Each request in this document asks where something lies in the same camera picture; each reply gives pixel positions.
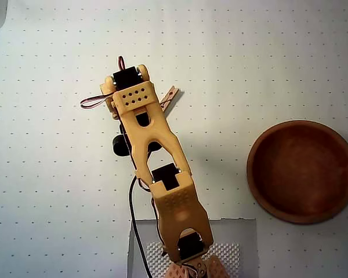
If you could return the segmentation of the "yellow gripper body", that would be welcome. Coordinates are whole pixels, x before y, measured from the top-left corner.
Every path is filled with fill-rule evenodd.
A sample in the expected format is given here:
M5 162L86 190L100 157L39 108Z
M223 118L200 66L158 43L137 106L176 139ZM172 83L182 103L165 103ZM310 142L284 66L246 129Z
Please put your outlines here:
M119 113L112 97L109 98L109 102L110 102L109 110L112 114L113 119L119 119Z

